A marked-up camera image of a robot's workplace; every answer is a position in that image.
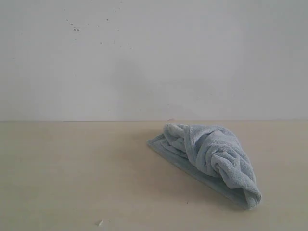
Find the light blue fleece towel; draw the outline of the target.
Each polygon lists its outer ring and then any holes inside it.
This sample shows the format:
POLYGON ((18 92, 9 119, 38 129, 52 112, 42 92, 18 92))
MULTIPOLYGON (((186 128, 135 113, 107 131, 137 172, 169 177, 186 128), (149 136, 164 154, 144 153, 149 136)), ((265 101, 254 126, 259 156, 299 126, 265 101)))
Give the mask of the light blue fleece towel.
POLYGON ((161 157, 243 209, 261 201, 256 176, 238 138, 222 126, 165 124, 147 144, 161 157))

